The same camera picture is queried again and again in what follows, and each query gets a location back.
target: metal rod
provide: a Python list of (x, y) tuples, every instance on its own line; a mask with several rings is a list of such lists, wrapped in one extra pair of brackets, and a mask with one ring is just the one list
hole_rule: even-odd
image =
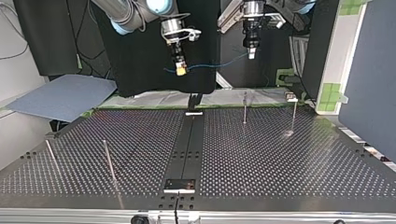
[(103, 146), (105, 148), (105, 153), (106, 153), (106, 156), (107, 156), (108, 167), (110, 168), (111, 175), (113, 177), (113, 180), (117, 181), (116, 174), (114, 173), (114, 169), (113, 169), (113, 162), (112, 162), (111, 157), (110, 157), (110, 151), (108, 150), (108, 145), (107, 145), (107, 141), (106, 140), (103, 140)]
[(247, 113), (248, 113), (248, 107), (245, 105), (244, 106), (244, 124), (247, 123)]
[(291, 131), (294, 132), (294, 121), (296, 119), (296, 112), (297, 112), (297, 103), (294, 103), (294, 110), (293, 110), (293, 121), (291, 122)]
[(247, 123), (248, 118), (248, 94), (245, 92), (244, 95), (244, 124)]
[(50, 141), (48, 139), (46, 140), (46, 144), (47, 144), (47, 148), (49, 149), (50, 156), (52, 157), (53, 160), (56, 160), (55, 155), (53, 154), (53, 151), (52, 151), (52, 147), (50, 145)]
[(295, 120), (296, 118), (296, 112), (297, 112), (297, 102), (294, 103), (293, 120)]

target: black cable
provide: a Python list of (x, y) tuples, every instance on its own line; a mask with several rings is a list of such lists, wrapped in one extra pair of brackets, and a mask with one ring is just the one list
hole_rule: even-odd
[(12, 59), (12, 58), (19, 57), (22, 54), (24, 54), (26, 52), (26, 50), (28, 50), (28, 49), (29, 49), (29, 45), (26, 44), (25, 49), (22, 52), (20, 52), (18, 54), (15, 54), (15, 55), (12, 55), (12, 56), (7, 56), (7, 57), (0, 58), (0, 60), (7, 60), (7, 59)]
[(89, 62), (87, 62), (86, 60), (96, 60), (96, 59), (99, 58), (106, 50), (105, 50), (105, 49), (102, 49), (99, 53), (97, 53), (97, 54), (94, 55), (93, 57), (90, 57), (90, 56), (87, 56), (85, 53), (83, 53), (83, 52), (79, 49), (79, 47), (78, 47), (78, 38), (79, 38), (79, 35), (81, 34), (81, 30), (82, 30), (82, 27), (83, 27), (83, 24), (84, 24), (84, 21), (85, 21), (85, 17), (86, 17), (87, 12), (88, 12), (89, 3), (90, 3), (90, 0), (87, 1), (87, 4), (86, 4), (85, 7), (84, 7), (84, 10), (83, 10), (83, 13), (82, 13), (82, 18), (81, 18), (81, 21), (80, 21), (80, 23), (79, 23), (79, 25), (78, 25), (78, 30), (77, 30), (77, 32), (75, 33), (75, 29), (74, 29), (74, 25), (73, 25), (73, 20), (72, 20), (72, 18), (71, 18), (71, 13), (70, 13), (70, 11), (71, 11), (71, 10), (70, 10), (70, 4), (69, 4), (69, 1), (66, 0), (67, 10), (68, 10), (68, 13), (69, 13), (69, 20), (70, 20), (70, 23), (71, 23), (71, 25), (72, 25), (73, 36), (75, 37), (76, 49), (77, 49), (78, 54), (81, 56), (81, 57), (80, 57), (80, 60), (89, 66), (89, 68), (91, 69), (90, 75), (92, 75), (93, 72), (95, 72), (95, 73), (98, 74), (100, 77), (103, 77), (103, 76), (102, 76), (96, 69), (94, 69), (93, 66), (92, 66)]
[(13, 114), (15, 114), (15, 113), (16, 113), (15, 111), (12, 111), (11, 113), (6, 114), (6, 115), (0, 117), (0, 119), (6, 118), (6, 117), (8, 117), (8, 116), (10, 116), (10, 115), (13, 115)]
[(178, 224), (177, 205), (178, 205), (178, 197), (177, 197), (176, 206), (175, 206), (175, 223), (176, 224)]
[(317, 107), (317, 103), (314, 102), (314, 101), (316, 101), (316, 99), (312, 98), (312, 96), (309, 94), (308, 89), (306, 88), (306, 86), (305, 86), (305, 84), (303, 82), (303, 77), (301, 76), (300, 72), (298, 71), (298, 67), (297, 67), (297, 61), (296, 61), (296, 57), (295, 57), (295, 54), (294, 54), (294, 51), (295, 51), (295, 48), (294, 48), (294, 21), (295, 21), (295, 18), (296, 18), (296, 13), (293, 14), (293, 23), (291, 25), (292, 26), (291, 27), (291, 29), (292, 29), (291, 30), (291, 48), (293, 49), (293, 57), (292, 58), (294, 60), (294, 64), (296, 65), (296, 73), (297, 73), (297, 74), (294, 74), (294, 75), (297, 76), (300, 79), (301, 84), (302, 84), (302, 86), (304, 88), (304, 91), (306, 92), (306, 95), (310, 98), (310, 100), (315, 105), (315, 107)]

